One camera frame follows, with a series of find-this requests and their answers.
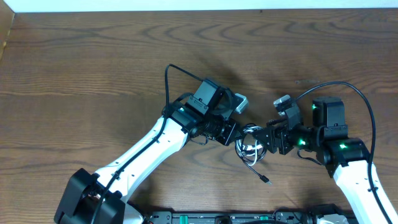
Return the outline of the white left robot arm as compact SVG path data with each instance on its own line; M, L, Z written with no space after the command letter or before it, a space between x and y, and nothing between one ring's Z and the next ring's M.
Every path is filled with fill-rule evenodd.
M143 223L144 216L128 204L142 181L193 138L229 145L238 131L231 116L247 105L245 96L209 79L195 93L167 102L153 128L122 156L93 174L79 169L70 177L55 223Z

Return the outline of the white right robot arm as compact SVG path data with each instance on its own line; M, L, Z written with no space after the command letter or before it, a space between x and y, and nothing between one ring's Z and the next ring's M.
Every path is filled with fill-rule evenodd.
M293 148L315 152L317 162L343 191L359 223L397 223L397 212L377 176L370 152L359 138L349 138L345 107L340 98L323 96L312 103L312 126L304 126L300 109L286 95L274 102L285 119L267 125L253 137L271 153Z

